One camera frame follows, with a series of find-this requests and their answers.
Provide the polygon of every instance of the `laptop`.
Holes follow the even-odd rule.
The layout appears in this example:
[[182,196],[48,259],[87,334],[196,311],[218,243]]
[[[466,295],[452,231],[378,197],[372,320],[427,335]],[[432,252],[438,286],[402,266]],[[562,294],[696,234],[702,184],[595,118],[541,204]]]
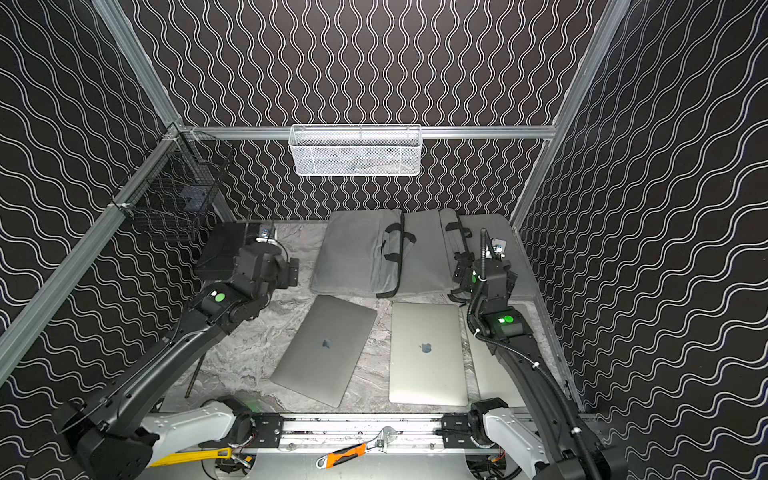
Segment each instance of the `laptop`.
[[[522,313],[524,318],[530,318],[525,305],[513,303],[512,306]],[[467,307],[463,306],[461,312],[466,318]],[[491,355],[488,345],[472,335],[469,336],[468,340],[469,349],[472,352],[472,364],[475,366],[475,378],[478,380],[480,399],[499,397],[511,407],[525,406],[515,382],[498,362],[498,359]]]
[[466,406],[456,305],[392,304],[389,401]]
[[338,407],[375,321],[375,310],[318,296],[270,380]]

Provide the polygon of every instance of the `black wire basket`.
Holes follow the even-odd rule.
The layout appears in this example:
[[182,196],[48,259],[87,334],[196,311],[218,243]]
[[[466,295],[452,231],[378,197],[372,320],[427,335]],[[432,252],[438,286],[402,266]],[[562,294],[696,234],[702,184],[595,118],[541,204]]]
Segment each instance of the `black wire basket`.
[[232,144],[181,133],[127,202],[118,207],[137,233],[155,240],[196,240],[234,157]]

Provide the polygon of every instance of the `wire basket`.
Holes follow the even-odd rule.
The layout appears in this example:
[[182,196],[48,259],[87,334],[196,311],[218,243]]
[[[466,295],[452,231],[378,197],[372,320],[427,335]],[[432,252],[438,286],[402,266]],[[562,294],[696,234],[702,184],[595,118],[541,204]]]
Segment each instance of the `wire basket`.
[[137,233],[157,240],[195,240],[234,152],[231,144],[210,135],[182,133],[118,207]]
[[293,125],[288,147],[296,174],[414,177],[422,169],[422,127]]

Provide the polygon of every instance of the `orange wrench handle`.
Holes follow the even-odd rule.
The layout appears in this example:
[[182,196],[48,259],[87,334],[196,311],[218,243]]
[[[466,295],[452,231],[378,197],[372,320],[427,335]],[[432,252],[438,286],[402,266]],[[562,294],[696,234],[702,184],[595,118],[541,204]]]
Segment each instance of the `orange wrench handle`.
[[366,446],[366,443],[360,443],[358,445],[347,447],[346,449],[336,450],[333,453],[329,453],[326,468],[335,467],[336,465],[341,465],[353,458],[362,457],[366,454]]

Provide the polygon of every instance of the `aluminum frame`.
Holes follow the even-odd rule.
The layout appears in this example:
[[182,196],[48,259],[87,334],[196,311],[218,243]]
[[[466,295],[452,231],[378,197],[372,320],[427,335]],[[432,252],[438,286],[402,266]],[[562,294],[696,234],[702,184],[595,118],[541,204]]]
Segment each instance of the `aluminum frame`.
[[[160,162],[167,159],[165,152],[176,144],[175,128],[173,133],[163,137],[144,163],[128,179],[117,196],[114,204],[121,204],[131,197],[141,182]],[[27,350],[48,325],[53,315],[77,286],[85,272],[107,245],[120,225],[125,220],[123,212],[114,204],[109,204],[101,215],[75,244],[61,264],[43,283],[40,290],[11,322],[10,327],[0,336],[0,383],[11,375]]]
[[536,163],[534,164],[533,171],[528,176],[528,181],[525,182],[525,188],[520,200],[515,205],[515,211],[512,212],[511,222],[515,229],[520,229],[525,217],[528,215],[528,211],[531,209],[533,200],[536,198],[536,194],[541,188],[541,184],[544,183],[544,179],[547,177],[555,157],[560,151],[560,146],[565,140],[565,136],[571,129],[578,109],[581,107],[581,103],[584,101],[584,97],[587,96],[592,81],[595,75],[598,73],[600,65],[603,63],[603,59],[608,52],[608,47],[611,46],[611,42],[616,35],[616,31],[619,25],[624,20],[624,16],[627,14],[631,0],[610,0],[603,10],[603,14],[600,18],[600,23],[594,30],[592,39],[587,46],[587,51],[584,53],[584,57],[581,61],[576,75],[574,76],[571,86],[568,89],[568,93],[565,96],[565,100],[560,106],[560,111],[555,117],[555,127],[557,132],[554,137],[547,142],[541,148]]
[[170,100],[168,92],[160,81],[160,77],[157,76],[157,71],[152,66],[144,47],[141,46],[133,25],[118,0],[93,0],[93,5],[114,37],[120,52],[133,69],[139,84],[147,93],[157,116],[166,127],[170,127],[171,124],[181,124],[181,115]]
[[[291,127],[182,127],[182,131],[200,132],[222,140],[288,140]],[[505,127],[489,126],[422,126],[425,140],[471,140],[492,138],[543,138],[552,139],[555,128],[549,125]]]

